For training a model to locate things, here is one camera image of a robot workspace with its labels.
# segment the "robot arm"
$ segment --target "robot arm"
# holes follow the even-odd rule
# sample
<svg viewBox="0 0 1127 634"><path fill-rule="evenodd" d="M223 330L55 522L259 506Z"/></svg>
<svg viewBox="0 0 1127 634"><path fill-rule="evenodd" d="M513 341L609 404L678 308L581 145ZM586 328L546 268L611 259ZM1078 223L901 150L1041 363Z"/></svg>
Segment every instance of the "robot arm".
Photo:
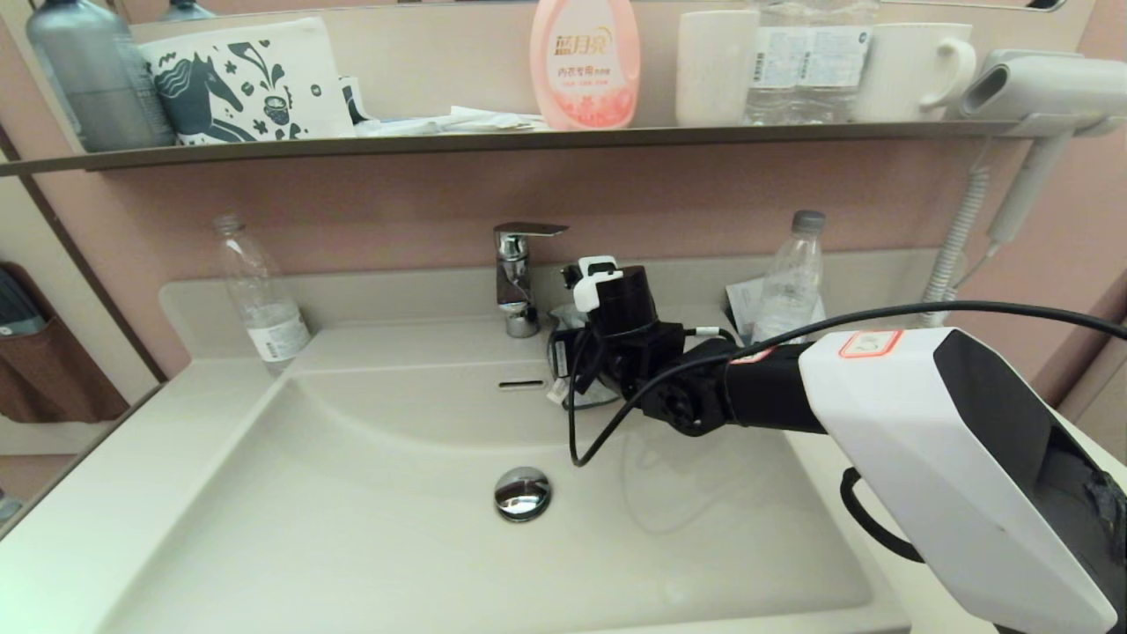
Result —
<svg viewBox="0 0 1127 634"><path fill-rule="evenodd" d="M737 347L684 352L645 269L571 269L588 314L576 390L624 398L663 372ZM832 333L650 390L637 408L690 437L721 426L828 434L855 465L843 501L878 542L925 562L967 611L1024 634L1127 633L1127 500L1055 412L986 346L956 329ZM860 475L911 541L868 517Z"/></svg>

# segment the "bottle cap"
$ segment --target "bottle cap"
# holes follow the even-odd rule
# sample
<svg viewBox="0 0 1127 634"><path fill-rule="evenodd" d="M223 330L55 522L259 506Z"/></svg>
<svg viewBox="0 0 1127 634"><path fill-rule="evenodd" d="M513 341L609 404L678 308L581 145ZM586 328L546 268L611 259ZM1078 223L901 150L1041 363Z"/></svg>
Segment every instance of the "bottle cap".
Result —
<svg viewBox="0 0 1127 634"><path fill-rule="evenodd" d="M795 218L790 222L792 233L822 234L822 229L826 225L826 214L820 211L804 208L795 212Z"/></svg>
<svg viewBox="0 0 1127 634"><path fill-rule="evenodd" d="M236 213L216 215L215 220L212 220L212 225L215 226L215 230L220 233L233 233L236 231L241 231L246 226Z"/></svg>

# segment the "sink overflow hole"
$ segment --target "sink overflow hole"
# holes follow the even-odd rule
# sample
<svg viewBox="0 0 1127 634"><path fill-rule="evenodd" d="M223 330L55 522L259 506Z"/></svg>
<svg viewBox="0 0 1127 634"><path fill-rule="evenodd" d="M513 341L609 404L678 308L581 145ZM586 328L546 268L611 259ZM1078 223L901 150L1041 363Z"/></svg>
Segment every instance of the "sink overflow hole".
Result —
<svg viewBox="0 0 1127 634"><path fill-rule="evenodd" d="M543 387L544 387L544 382L541 379L534 379L527 382L500 382L499 384L497 384L497 390L502 392L542 390Z"/></svg>

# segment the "brown bag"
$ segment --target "brown bag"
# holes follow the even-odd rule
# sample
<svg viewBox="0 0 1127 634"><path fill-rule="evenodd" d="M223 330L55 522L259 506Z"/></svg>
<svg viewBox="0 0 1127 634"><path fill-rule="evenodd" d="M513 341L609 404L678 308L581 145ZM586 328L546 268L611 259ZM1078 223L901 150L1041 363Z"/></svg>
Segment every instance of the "brown bag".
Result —
<svg viewBox="0 0 1127 634"><path fill-rule="evenodd" d="M0 338L0 414L18 423L95 423L121 417L128 404L19 267L6 264L50 316L30 336Z"/></svg>

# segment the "faucet handle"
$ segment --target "faucet handle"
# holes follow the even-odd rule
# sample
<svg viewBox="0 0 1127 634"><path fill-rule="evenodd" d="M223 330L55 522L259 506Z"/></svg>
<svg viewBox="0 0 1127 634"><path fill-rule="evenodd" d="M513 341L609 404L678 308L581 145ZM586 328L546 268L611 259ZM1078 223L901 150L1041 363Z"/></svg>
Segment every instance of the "faucet handle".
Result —
<svg viewBox="0 0 1127 634"><path fill-rule="evenodd" d="M505 222L494 226L494 244L497 257L512 261L529 256L527 236L550 238L567 231L564 224L544 224L542 222Z"/></svg>

